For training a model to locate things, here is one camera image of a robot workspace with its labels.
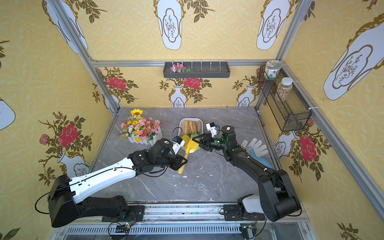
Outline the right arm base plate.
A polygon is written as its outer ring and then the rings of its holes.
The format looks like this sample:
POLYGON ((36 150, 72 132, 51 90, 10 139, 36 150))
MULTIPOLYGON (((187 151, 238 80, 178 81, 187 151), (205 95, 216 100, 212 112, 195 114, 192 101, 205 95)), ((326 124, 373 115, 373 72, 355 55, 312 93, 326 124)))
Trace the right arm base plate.
POLYGON ((240 204, 236 205, 223 205, 225 221, 264 221, 266 216, 261 213, 248 212, 245 207, 240 204))

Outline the yellow handle tool front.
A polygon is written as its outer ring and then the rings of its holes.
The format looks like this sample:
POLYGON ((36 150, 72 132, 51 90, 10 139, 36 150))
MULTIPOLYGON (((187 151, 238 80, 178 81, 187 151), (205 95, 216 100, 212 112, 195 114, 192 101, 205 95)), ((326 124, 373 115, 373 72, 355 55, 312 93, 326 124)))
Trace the yellow handle tool front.
POLYGON ((185 145, 185 160, 182 161, 182 166, 178 169, 178 174, 182 174, 184 172, 185 164, 187 163, 187 159, 189 154, 194 153, 197 148, 199 147, 199 144, 193 140, 189 140, 188 143, 185 145))

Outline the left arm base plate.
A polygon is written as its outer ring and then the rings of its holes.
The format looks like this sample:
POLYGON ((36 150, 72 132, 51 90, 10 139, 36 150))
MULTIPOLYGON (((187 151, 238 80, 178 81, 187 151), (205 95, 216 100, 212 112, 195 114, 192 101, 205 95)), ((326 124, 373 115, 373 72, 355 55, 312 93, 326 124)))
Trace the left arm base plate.
POLYGON ((102 222, 142 222, 145 214, 145 206, 133 205, 122 210, 116 217, 102 217, 102 222))

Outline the patterned lid jar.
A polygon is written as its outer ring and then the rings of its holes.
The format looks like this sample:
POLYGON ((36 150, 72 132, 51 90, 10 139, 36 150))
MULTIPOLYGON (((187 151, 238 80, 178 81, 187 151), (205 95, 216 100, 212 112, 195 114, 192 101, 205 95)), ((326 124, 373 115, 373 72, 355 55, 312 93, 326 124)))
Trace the patterned lid jar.
POLYGON ((282 62, 278 60, 268 61, 265 65, 264 78, 269 81, 274 81, 278 76, 282 65, 282 62))

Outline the white storage box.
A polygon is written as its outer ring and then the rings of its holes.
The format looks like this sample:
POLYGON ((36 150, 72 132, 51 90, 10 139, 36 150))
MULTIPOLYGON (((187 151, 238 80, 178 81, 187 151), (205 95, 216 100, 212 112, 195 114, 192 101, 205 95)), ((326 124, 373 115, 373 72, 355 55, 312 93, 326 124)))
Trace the white storage box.
MULTIPOLYGON (((201 120, 201 119, 199 119, 199 118, 184 118, 184 119, 182 119, 181 121, 180 121, 180 124, 179 124, 179 133, 178 133, 178 136, 180 136, 181 138, 182 138, 182 136, 184 135, 184 121, 185 120, 188 120, 188 121, 196 121, 197 122, 197 127, 198 127, 198 121, 201 121, 202 122, 202 134, 204 133, 204 131, 203 131, 203 121, 201 120)), ((192 135, 190 135, 190 127, 189 127, 189 129, 188 129, 188 136, 190 137, 190 138, 192 138, 192 136, 194 137, 194 136, 197 136, 198 134, 196 134, 196 135, 194 135, 194 134, 192 134, 192 135)))

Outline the white work glove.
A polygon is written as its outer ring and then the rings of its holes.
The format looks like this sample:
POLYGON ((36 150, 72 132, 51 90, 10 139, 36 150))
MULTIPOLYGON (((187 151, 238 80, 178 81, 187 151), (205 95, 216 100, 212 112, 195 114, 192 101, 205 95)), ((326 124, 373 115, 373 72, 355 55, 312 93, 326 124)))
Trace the white work glove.
POLYGON ((243 140, 241 146, 245 148, 253 158, 261 158, 269 153, 267 146, 257 138, 253 138, 250 142, 243 140))

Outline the blue metal shovel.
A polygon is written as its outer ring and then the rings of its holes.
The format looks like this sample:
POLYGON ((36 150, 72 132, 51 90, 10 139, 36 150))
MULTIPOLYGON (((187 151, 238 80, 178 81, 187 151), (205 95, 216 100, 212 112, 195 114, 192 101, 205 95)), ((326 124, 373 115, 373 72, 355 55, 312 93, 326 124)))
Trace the blue metal shovel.
POLYGON ((198 121, 197 134, 198 135, 202 134, 202 122, 201 121, 198 121))

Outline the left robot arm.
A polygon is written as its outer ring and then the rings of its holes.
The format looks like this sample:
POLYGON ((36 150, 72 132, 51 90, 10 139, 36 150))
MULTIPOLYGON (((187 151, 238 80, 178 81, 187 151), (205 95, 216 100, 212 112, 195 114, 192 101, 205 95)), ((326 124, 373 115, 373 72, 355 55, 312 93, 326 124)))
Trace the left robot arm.
POLYGON ((155 177, 153 169, 178 171, 187 160, 178 154, 185 144, 180 137, 160 139, 150 148, 135 151, 121 161, 83 176, 58 177, 48 194, 48 208, 53 228, 60 228, 84 217, 103 216, 125 219, 131 211, 123 196, 95 198, 93 194, 120 181, 139 175, 155 177))

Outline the light blue dustpan scoop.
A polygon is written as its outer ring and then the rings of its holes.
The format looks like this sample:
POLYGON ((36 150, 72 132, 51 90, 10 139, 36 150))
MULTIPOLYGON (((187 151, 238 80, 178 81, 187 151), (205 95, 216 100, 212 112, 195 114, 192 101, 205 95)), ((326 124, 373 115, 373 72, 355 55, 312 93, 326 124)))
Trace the light blue dustpan scoop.
POLYGON ((259 163, 263 164, 264 166, 268 167, 268 168, 271 168, 271 164, 265 160, 264 158, 261 158, 261 157, 257 157, 255 152, 254 152, 254 149, 252 147, 248 147, 247 148, 247 152, 250 154, 250 156, 255 159, 256 161, 258 161, 259 163))

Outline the pink flowers in tray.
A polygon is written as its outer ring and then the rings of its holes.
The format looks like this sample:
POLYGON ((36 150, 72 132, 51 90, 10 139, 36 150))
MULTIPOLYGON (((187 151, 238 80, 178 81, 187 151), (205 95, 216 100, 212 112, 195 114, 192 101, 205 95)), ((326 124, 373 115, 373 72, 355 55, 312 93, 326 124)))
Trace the pink flowers in tray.
POLYGON ((192 69, 187 69, 183 64, 176 63, 170 67, 172 73, 191 73, 192 69))

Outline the artificial flower basket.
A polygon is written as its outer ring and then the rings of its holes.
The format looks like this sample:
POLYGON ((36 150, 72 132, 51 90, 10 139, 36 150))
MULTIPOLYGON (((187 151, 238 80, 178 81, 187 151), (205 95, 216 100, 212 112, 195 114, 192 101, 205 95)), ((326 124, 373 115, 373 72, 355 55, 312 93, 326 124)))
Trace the artificial flower basket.
POLYGON ((143 117, 143 111, 140 109, 134 109, 130 113, 128 120, 121 124, 120 138, 149 146, 153 146, 162 138, 162 123, 159 120, 143 117))

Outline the purple shovel pink handle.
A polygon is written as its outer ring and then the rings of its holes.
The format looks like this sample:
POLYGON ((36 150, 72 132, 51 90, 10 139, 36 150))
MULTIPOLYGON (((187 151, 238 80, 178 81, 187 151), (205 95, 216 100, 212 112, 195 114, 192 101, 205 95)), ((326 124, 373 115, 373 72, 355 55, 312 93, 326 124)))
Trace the purple shovel pink handle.
POLYGON ((193 134, 196 135, 197 134, 197 122, 196 121, 192 121, 192 128, 193 128, 193 134))

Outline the left circuit board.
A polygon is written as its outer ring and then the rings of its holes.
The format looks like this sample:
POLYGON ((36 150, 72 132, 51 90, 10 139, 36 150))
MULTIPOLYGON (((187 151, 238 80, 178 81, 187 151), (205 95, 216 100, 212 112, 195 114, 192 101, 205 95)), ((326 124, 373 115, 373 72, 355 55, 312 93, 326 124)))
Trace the left circuit board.
POLYGON ((130 221, 123 224, 118 223, 115 228, 115 233, 127 235, 130 232, 131 228, 135 225, 135 223, 136 222, 134 221, 130 221))

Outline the grey wall shelf tray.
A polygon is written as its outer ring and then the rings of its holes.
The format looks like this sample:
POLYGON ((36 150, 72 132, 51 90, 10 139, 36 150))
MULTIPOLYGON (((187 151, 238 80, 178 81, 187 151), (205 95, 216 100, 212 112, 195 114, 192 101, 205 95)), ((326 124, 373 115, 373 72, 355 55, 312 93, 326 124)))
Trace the grey wall shelf tray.
POLYGON ((179 61, 165 62, 163 68, 164 78, 229 78, 229 63, 226 61, 179 61), (172 73, 170 67, 173 64, 183 64, 187 69, 192 69, 191 73, 172 73))

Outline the right circuit board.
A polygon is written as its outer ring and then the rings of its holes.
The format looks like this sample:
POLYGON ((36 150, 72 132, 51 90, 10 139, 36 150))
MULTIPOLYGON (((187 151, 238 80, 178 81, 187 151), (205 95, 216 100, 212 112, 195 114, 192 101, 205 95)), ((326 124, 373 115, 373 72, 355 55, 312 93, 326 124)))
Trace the right circuit board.
POLYGON ((240 224, 239 230, 244 240, 254 240, 256 238, 256 224, 240 224))

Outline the clear white-lid jar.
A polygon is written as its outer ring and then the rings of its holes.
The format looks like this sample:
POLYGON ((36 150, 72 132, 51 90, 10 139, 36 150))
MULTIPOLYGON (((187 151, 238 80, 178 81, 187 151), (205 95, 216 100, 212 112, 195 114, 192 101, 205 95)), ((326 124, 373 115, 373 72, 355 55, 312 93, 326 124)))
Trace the clear white-lid jar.
POLYGON ((281 82, 277 87, 275 99, 281 102, 286 101, 289 98, 292 88, 293 79, 288 77, 282 78, 281 82))

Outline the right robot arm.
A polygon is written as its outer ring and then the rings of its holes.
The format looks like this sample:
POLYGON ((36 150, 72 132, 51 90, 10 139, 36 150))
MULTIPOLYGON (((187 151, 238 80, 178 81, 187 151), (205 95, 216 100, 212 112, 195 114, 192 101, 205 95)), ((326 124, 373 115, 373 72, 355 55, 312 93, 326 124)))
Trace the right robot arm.
POLYGON ((260 205, 266 217, 275 222, 293 213, 302 211, 300 200, 287 172, 269 168, 246 151, 236 140, 235 128, 224 126, 222 137, 215 138, 205 133, 192 138, 200 148, 212 152, 223 151, 225 160, 243 170, 258 184, 260 205))

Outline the yellow shovel pile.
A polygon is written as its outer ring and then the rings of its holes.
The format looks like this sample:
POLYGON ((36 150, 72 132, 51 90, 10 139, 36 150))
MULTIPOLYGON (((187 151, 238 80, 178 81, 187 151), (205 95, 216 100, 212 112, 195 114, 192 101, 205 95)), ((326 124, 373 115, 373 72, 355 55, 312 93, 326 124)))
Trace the yellow shovel pile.
POLYGON ((182 139, 185 142, 185 145, 187 145, 189 143, 189 141, 191 140, 191 138, 187 134, 184 134, 182 136, 182 139))

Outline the circuit board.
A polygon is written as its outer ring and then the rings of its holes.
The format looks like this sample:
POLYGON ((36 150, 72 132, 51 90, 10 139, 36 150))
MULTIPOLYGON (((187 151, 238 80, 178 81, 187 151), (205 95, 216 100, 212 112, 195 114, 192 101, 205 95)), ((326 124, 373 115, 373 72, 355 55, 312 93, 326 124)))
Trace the circuit board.
POLYGON ((130 232, 131 228, 135 225, 135 223, 136 222, 134 221, 130 221, 123 224, 118 223, 115 228, 115 233, 127 235, 130 232))
POLYGON ((256 224, 240 224, 239 230, 244 240, 254 240, 256 238, 256 224))

